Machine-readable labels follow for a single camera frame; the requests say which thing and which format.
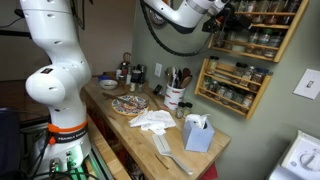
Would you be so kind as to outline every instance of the spice rack shelf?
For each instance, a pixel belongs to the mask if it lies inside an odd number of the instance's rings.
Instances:
[[[250,80],[246,80],[246,79],[243,79],[241,77],[238,77],[238,76],[234,76],[232,73],[234,72],[235,70],[235,67],[234,66],[230,66],[230,65],[227,65],[227,64],[222,64],[222,63],[218,63],[217,66],[216,66],[216,69],[210,69],[210,68],[207,68],[208,67],[208,64],[209,64],[209,59],[205,59],[203,64],[202,64],[202,67],[201,67],[201,71],[200,71],[200,74],[199,74],[199,78],[198,78],[198,82],[197,82],[197,85],[196,85],[196,89],[195,89],[195,94],[196,95],[200,95],[206,99],[209,99],[210,101],[212,102],[215,102],[233,112],[236,112],[240,115],[243,115],[245,116],[245,118],[247,120],[249,120],[252,115],[254,114],[259,102],[260,102],[260,99],[262,98],[262,95],[264,94],[270,80],[271,80],[271,75],[266,75],[263,82],[262,83],[257,83],[257,82],[253,82],[253,81],[250,81]],[[207,70],[211,70],[211,71],[214,71],[213,74],[208,74],[206,73]],[[229,100],[215,92],[212,92],[212,91],[209,91],[207,89],[204,89],[202,87],[202,84],[203,84],[203,81],[204,81],[204,78],[205,77],[210,77],[218,82],[223,82],[223,83],[226,83],[228,85],[231,85],[233,87],[236,87],[236,88],[239,88],[239,89],[242,89],[242,90],[245,90],[246,92],[251,92],[251,93],[254,93],[255,94],[255,98],[252,102],[252,105],[250,106],[250,108],[247,108],[246,106],[243,106],[242,104],[239,104],[235,101],[232,101],[232,100]],[[230,80],[233,79],[233,78],[237,78],[239,80],[244,80],[244,81],[247,81],[249,83],[252,83],[252,84],[255,84],[255,85],[258,85],[260,88],[258,91],[252,91],[250,90],[249,88],[247,87],[244,87],[244,86],[241,86],[239,84],[234,84],[232,83]],[[233,107],[231,107],[230,105],[225,105],[223,104],[221,101],[219,100],[216,100],[214,99],[213,97],[209,97],[207,94],[211,94],[213,96],[218,96],[220,99],[223,99],[225,101],[228,101],[230,103],[233,103],[233,104],[236,104],[237,106],[239,106],[240,108],[243,108],[243,109],[246,109],[247,112],[243,112],[243,111],[240,111],[238,109],[235,109]]]
[[[279,48],[274,49],[277,50],[277,53],[273,58],[268,58],[263,55],[256,55],[256,54],[251,54],[251,53],[246,53],[246,52],[241,52],[241,51],[235,51],[235,50],[229,50],[229,49],[224,49],[224,48],[219,48],[215,47],[215,38],[214,35],[211,37],[211,41],[209,43],[209,48],[212,50],[218,50],[222,52],[227,52],[227,53],[233,53],[233,54],[238,54],[242,56],[247,56],[247,57],[252,57],[260,60],[266,60],[266,61],[272,61],[272,62],[279,62],[282,58],[282,55],[285,52],[286,47],[288,46],[288,43],[290,42],[297,26],[299,25],[299,22],[307,8],[307,5],[309,3],[309,0],[302,0],[301,4],[299,6],[299,9],[296,13],[285,13],[285,12],[277,12],[277,13],[272,13],[272,12],[235,12],[235,14],[251,14],[251,15],[275,15],[275,16],[294,16],[293,21],[290,25],[268,25],[268,24],[252,24],[252,27],[256,28],[269,28],[269,29],[281,29],[283,31],[286,31],[286,35],[282,40],[281,45]],[[261,47],[256,44],[248,43],[248,42],[239,42],[239,41],[223,41],[227,42],[229,44],[233,45],[238,45],[238,46],[250,46],[250,47]],[[263,46],[261,47],[263,49],[273,49],[273,47],[268,47],[268,46]]]

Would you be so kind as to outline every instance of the wall outlet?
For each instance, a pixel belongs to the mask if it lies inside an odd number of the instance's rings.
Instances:
[[[162,64],[156,63],[154,75],[160,77],[161,76],[161,69],[162,69]]]
[[[320,72],[307,69],[293,93],[309,99],[315,99],[319,91]]]

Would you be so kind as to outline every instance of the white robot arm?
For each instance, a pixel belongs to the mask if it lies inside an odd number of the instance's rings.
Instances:
[[[191,32],[209,8],[214,13],[228,0],[183,0],[172,10],[161,0],[144,0],[181,33]],[[81,165],[91,145],[86,130],[86,106],[81,101],[81,88],[90,80],[91,71],[79,46],[70,0],[20,0],[33,41],[49,55],[52,64],[32,74],[26,89],[50,111],[52,133],[34,145],[33,158],[40,163],[38,173],[52,168],[67,171]],[[42,161],[36,157],[43,152]]]
[[[209,11],[217,15],[229,0],[183,0],[177,10],[173,10],[162,0],[143,0],[153,11],[164,17],[180,33],[193,32],[202,17]]]

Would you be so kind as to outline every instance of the green wall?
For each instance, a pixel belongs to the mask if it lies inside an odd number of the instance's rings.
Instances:
[[[163,50],[150,35],[139,2],[133,38],[132,63],[148,66],[147,80],[150,87],[165,87],[164,74],[154,75],[156,63],[192,70],[193,80],[187,87],[185,101],[192,102],[193,113],[210,113],[212,125],[232,138],[226,151],[216,161],[219,179],[264,179],[271,172],[297,130],[320,137],[320,97],[315,100],[292,94],[307,68],[320,70],[320,1],[310,0],[280,63],[255,60],[209,50],[194,57],[178,57]],[[177,33],[170,25],[156,29],[159,38],[168,46],[181,52],[202,46],[208,34],[201,32],[202,24],[190,35]],[[220,57],[223,63],[245,62],[265,67],[274,72],[251,120],[233,113],[202,97],[194,95],[198,74],[204,58]]]

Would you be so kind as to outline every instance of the tissue box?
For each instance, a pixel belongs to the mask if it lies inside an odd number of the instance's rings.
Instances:
[[[201,129],[193,121],[185,122],[182,131],[185,150],[197,152],[208,151],[214,135],[214,129],[208,120],[206,120],[206,124],[206,128]]]

